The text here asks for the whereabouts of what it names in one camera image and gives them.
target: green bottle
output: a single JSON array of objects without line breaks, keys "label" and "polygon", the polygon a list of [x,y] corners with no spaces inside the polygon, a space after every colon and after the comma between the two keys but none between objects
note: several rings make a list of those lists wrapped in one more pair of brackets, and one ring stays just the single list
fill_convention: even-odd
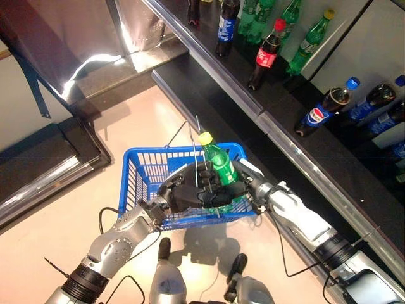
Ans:
[{"label": "green bottle", "polygon": [[267,25],[267,19],[270,16],[275,0],[259,0],[254,14],[254,20],[251,25],[251,30],[247,35],[247,41],[251,44],[259,44],[261,42],[261,33]]},{"label": "green bottle", "polygon": [[289,67],[287,68],[288,74],[298,75],[301,72],[303,66],[321,44],[325,37],[329,21],[332,20],[334,16],[335,11],[327,9],[323,14],[323,18],[306,34],[294,58],[289,63]]},{"label": "green bottle", "polygon": [[[206,159],[212,161],[214,169],[218,172],[222,185],[224,186],[236,182],[237,173],[229,159],[228,153],[213,143],[213,138],[209,132],[201,133],[198,139],[204,149]],[[232,210],[232,204],[219,207],[218,209],[220,213],[230,212]],[[211,208],[208,209],[208,211],[214,213],[216,209]]]},{"label": "green bottle", "polygon": [[284,31],[281,34],[281,45],[285,44],[285,41],[289,38],[294,25],[297,23],[299,18],[299,9],[301,7],[301,0],[292,0],[290,5],[284,10],[281,18],[287,23],[285,25]]},{"label": "green bottle", "polygon": [[258,0],[246,0],[243,5],[242,16],[240,18],[238,34],[247,35],[254,19],[254,10],[258,5]]}]

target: bottle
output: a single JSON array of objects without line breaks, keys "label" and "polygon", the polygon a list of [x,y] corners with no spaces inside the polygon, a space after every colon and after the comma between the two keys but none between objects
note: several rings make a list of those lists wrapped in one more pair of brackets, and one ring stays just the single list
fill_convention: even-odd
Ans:
[{"label": "bottle", "polygon": [[359,129],[358,138],[363,140],[373,139],[403,121],[405,121],[405,99],[398,106],[389,109],[367,125],[362,126]]},{"label": "bottle", "polygon": [[247,35],[251,28],[251,24],[254,19],[254,10],[258,5],[258,0],[246,0],[245,5],[243,5],[242,16],[240,17],[240,22],[238,26],[239,35]]},{"label": "bottle", "polygon": [[300,74],[303,66],[308,62],[316,48],[321,44],[327,32],[329,21],[335,16],[335,11],[327,9],[323,18],[306,34],[301,42],[294,58],[289,63],[287,73],[290,75]]},{"label": "bottle", "polygon": [[281,18],[287,22],[284,31],[281,35],[281,45],[283,46],[287,39],[290,37],[294,25],[299,18],[299,9],[301,7],[301,0],[292,0],[290,5],[283,11]]},{"label": "bottle", "polygon": [[267,19],[270,16],[275,0],[259,0],[254,14],[254,20],[251,29],[247,35],[246,41],[251,44],[259,44],[261,33],[265,29]]},{"label": "bottle", "polygon": [[[395,79],[395,83],[399,87],[405,86],[405,75],[401,75]],[[381,108],[396,98],[396,93],[388,84],[380,84],[372,89],[364,98],[358,102],[355,107],[351,108],[342,117],[340,125],[347,127],[362,121],[367,115]]]},{"label": "bottle", "polygon": [[200,0],[188,0],[187,21],[189,25],[198,27],[200,22]]},{"label": "bottle", "polygon": [[247,86],[255,91],[259,88],[263,72],[271,68],[281,46],[281,34],[285,28],[285,21],[281,18],[274,23],[274,31],[263,41],[256,56],[256,67],[249,78]]},{"label": "bottle", "polygon": [[215,53],[221,57],[228,56],[230,52],[239,8],[239,0],[224,0],[222,2],[220,24],[218,27],[218,43],[215,49]]},{"label": "bottle", "polygon": [[[201,146],[204,150],[207,160],[211,160],[214,169],[218,172],[218,176],[223,186],[236,182],[237,172],[235,171],[232,162],[229,159],[228,153],[222,150],[214,142],[209,132],[201,133],[198,137]],[[220,212],[229,212],[232,209],[232,204],[218,208]]]},{"label": "bottle", "polygon": [[296,134],[305,137],[313,133],[320,125],[323,125],[337,111],[350,102],[351,93],[360,85],[360,80],[350,77],[344,88],[334,87],[330,89],[309,113],[307,113],[294,127]]}]

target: blue shopping basket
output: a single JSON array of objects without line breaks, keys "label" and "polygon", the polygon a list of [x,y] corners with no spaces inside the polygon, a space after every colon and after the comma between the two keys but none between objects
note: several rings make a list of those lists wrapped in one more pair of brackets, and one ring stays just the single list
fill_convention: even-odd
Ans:
[{"label": "blue shopping basket", "polygon": [[[243,148],[234,142],[218,144],[230,159],[246,158]],[[197,161],[203,161],[201,146],[196,146]],[[119,211],[131,210],[139,200],[150,200],[156,196],[161,183],[186,163],[194,163],[192,146],[164,148],[132,148],[125,152],[121,181]],[[226,213],[212,213],[204,209],[189,208],[175,213],[163,222],[163,230],[189,228],[232,222],[241,217],[252,216],[246,197],[232,201],[232,209]]]}]

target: coca-cola bottle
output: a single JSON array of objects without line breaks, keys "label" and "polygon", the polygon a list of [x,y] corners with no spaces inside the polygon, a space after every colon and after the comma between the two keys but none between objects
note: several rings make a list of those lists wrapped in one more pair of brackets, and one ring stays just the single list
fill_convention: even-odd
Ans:
[{"label": "coca-cola bottle", "polygon": [[257,90],[261,84],[261,77],[265,70],[271,68],[281,46],[281,35],[285,28],[285,20],[279,18],[274,23],[274,31],[263,41],[256,56],[256,67],[249,78],[247,86]]},{"label": "coca-cola bottle", "polygon": [[323,101],[318,103],[296,124],[294,127],[296,134],[305,137],[313,133],[350,102],[351,93],[359,85],[360,80],[358,78],[350,77],[345,86],[330,89],[325,94]]},{"label": "coca-cola bottle", "polygon": [[218,43],[215,48],[215,53],[221,57],[228,56],[230,52],[239,8],[240,0],[223,0],[222,2]]}]

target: blue bottle cap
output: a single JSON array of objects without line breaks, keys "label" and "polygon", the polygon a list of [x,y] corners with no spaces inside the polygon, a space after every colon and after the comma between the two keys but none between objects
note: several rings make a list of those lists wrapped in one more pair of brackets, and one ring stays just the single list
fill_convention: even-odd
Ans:
[{"label": "blue bottle cap", "polygon": [[358,86],[360,86],[360,80],[357,77],[350,77],[346,81],[346,87],[349,90],[355,90],[355,89],[357,89]]},{"label": "blue bottle cap", "polygon": [[405,75],[401,75],[398,78],[395,79],[395,83],[397,84],[397,86],[399,87],[403,87],[405,86]]}]

